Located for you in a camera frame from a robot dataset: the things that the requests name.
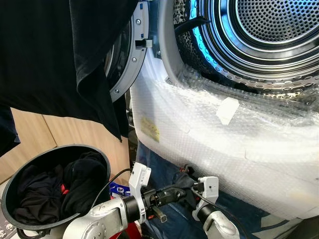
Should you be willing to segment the red plastic stool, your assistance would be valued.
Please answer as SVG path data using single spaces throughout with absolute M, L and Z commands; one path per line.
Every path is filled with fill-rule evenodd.
M 116 233 L 114 236 L 109 237 L 109 239 L 150 239 L 142 233 L 142 228 L 139 223 L 129 223 L 127 228 L 122 232 Z

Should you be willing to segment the black crumpled garment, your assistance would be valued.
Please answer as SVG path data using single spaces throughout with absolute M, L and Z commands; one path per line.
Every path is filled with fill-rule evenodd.
M 110 199 L 104 186 L 109 180 L 104 157 L 97 152 L 82 153 L 77 161 L 66 165 L 62 182 L 68 189 L 61 206 L 61 215 L 86 214 L 95 204 Z

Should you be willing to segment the black door latch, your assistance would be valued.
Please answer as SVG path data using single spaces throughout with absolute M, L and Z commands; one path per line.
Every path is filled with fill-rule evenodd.
M 145 48 L 152 48 L 153 47 L 152 39 L 135 39 L 134 44 L 135 44 L 136 50 L 142 50 Z

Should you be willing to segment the black hanging garment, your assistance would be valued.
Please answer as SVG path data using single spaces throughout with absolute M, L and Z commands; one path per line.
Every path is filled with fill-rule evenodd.
M 128 136 L 104 61 L 138 0 L 0 0 L 0 106 Z

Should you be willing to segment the yellow warning label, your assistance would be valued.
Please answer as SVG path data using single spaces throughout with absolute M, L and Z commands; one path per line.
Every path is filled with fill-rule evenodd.
M 157 125 L 150 118 L 141 118 L 141 130 L 155 142 L 160 142 L 160 132 Z

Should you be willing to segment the perforated steel washer drum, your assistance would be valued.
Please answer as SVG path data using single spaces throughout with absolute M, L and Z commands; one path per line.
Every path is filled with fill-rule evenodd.
M 182 61 L 209 80 L 291 98 L 319 84 L 319 0 L 173 0 Z

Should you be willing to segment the dark purple crumpled garment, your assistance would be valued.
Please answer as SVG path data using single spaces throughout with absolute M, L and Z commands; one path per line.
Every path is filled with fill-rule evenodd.
M 13 217 L 24 225 L 49 225 L 61 219 L 61 165 L 44 168 L 28 166 L 18 181 L 19 204 Z

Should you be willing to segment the blue white small package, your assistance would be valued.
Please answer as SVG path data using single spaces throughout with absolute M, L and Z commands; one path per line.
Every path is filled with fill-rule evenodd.
M 109 184 L 109 193 L 111 198 L 128 197 L 131 195 L 130 187 L 111 182 Z

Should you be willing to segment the black skull print mat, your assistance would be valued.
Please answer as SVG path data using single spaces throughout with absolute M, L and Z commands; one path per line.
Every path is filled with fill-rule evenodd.
M 9 239 L 16 234 L 14 226 L 7 220 L 0 220 L 0 239 Z

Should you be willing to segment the black drum paddle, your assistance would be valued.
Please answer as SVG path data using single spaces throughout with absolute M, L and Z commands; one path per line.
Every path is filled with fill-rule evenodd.
M 179 35 L 185 34 L 186 32 L 189 32 L 189 30 L 192 30 L 198 26 L 205 25 L 208 23 L 211 23 L 211 20 L 208 20 L 203 16 L 196 16 L 185 22 L 176 23 L 174 25 L 174 33 L 176 36 L 179 36 Z

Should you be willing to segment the dark navy hanging cloth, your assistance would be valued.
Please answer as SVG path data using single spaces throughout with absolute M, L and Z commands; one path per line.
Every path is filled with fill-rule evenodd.
M 9 107 L 0 106 L 0 157 L 20 144 L 13 114 Z

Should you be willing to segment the black round laundry basket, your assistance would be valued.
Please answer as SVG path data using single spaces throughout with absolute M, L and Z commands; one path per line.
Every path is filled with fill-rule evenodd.
M 103 156 L 103 164 L 107 169 L 107 175 L 110 180 L 110 164 L 106 155 L 98 149 L 87 145 L 58 146 L 57 148 L 38 153 L 9 179 L 9 182 L 3 190 L 0 211 L 3 213 L 3 216 L 5 216 L 5 219 L 16 228 L 19 239 L 62 239 L 66 226 L 73 219 L 84 216 L 79 213 L 73 214 L 70 217 L 61 216 L 59 221 L 49 225 L 24 225 L 18 222 L 13 217 L 13 211 L 19 204 L 17 189 L 18 181 L 23 171 L 30 165 L 37 165 L 43 168 L 52 168 L 61 165 L 62 168 L 65 169 L 67 164 L 77 161 L 82 153 L 87 152 L 97 152 Z

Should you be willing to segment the blue denim jeans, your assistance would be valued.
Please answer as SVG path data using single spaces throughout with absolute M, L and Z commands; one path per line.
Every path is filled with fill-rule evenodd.
M 172 185 L 173 176 L 183 172 L 142 143 L 137 146 L 135 161 L 151 168 L 149 186 L 155 189 Z M 167 215 L 166 223 L 156 219 L 148 221 L 142 226 L 143 235 L 151 239 L 208 239 L 203 223 L 193 217 L 194 205 L 194 201 L 183 201 L 162 206 L 161 211 Z M 230 212 L 228 218 L 243 229 L 241 239 L 319 239 L 313 227 L 317 219 L 285 220 L 223 191 L 216 205 Z

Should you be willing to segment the white front-load washing machine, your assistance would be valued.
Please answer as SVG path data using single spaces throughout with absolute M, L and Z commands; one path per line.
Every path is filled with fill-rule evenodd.
M 232 89 L 235 94 L 251 96 L 260 104 L 264 104 L 268 100 L 273 100 L 282 106 L 294 110 L 315 110 L 319 112 L 319 84 L 305 93 L 300 93 L 291 98 L 283 98 L 248 93 L 230 86 L 224 86 L 203 77 L 198 71 L 187 66 L 181 59 L 174 33 L 173 0 L 158 0 L 155 2 L 153 4 L 153 14 L 154 17 L 152 21 L 154 26 L 151 34 L 153 47 L 150 53 L 148 53 L 143 66 L 146 64 L 153 66 L 163 65 L 167 75 L 173 79 L 181 78 L 184 73 L 188 73 L 195 77 L 203 78 L 206 83 L 213 84 L 222 90 Z

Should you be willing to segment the white tape piece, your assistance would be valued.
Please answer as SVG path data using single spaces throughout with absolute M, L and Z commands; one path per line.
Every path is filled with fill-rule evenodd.
M 239 100 L 227 97 L 220 103 L 215 116 L 217 116 L 222 125 L 229 125 L 239 106 Z

